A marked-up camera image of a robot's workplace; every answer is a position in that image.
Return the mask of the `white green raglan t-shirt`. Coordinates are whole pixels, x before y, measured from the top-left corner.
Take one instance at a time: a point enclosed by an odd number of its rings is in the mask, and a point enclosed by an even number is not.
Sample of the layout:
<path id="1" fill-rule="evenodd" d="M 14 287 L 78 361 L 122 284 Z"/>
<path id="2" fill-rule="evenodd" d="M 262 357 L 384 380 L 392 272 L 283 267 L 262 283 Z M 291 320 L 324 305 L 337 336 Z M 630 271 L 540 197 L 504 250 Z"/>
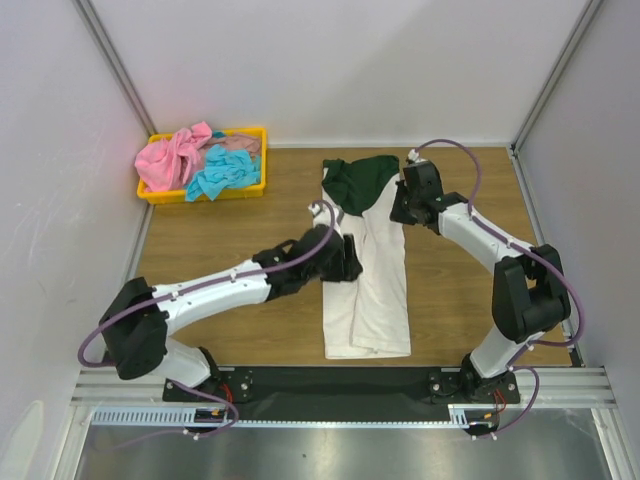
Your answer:
<path id="1" fill-rule="evenodd" d="M 353 281 L 324 282 L 324 353 L 329 360 L 411 355 L 405 236 L 390 219 L 400 180 L 399 159 L 378 155 L 323 162 L 322 198 L 344 213 L 363 268 Z"/>

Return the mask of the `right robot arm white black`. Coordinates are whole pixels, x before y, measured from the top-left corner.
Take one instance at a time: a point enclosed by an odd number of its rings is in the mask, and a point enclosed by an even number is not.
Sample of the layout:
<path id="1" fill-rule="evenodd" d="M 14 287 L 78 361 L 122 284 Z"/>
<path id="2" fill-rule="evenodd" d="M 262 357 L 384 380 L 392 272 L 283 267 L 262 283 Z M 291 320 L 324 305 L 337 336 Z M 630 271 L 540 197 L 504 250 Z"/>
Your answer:
<path id="1" fill-rule="evenodd" d="M 562 264 L 550 245 L 512 239 L 487 221 L 457 192 L 445 193 L 440 173 L 428 160 L 410 160 L 390 214 L 394 222 L 422 225 L 457 244 L 492 275 L 493 326 L 461 363 L 450 393 L 483 402 L 505 381 L 509 368 L 546 332 L 568 319 Z"/>

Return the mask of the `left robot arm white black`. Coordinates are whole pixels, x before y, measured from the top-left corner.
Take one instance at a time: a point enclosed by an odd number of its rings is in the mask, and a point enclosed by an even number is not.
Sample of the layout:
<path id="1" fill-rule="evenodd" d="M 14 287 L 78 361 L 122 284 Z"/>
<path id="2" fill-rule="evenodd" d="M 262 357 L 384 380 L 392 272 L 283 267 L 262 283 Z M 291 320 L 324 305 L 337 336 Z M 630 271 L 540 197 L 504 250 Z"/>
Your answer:
<path id="1" fill-rule="evenodd" d="M 174 333 L 228 310 L 296 294 L 314 280 L 353 282 L 362 271 L 353 235 L 317 225 L 224 272 L 182 284 L 130 280 L 99 324 L 120 379 L 159 376 L 208 400 L 223 389 L 218 365 L 206 348 L 183 345 Z"/>

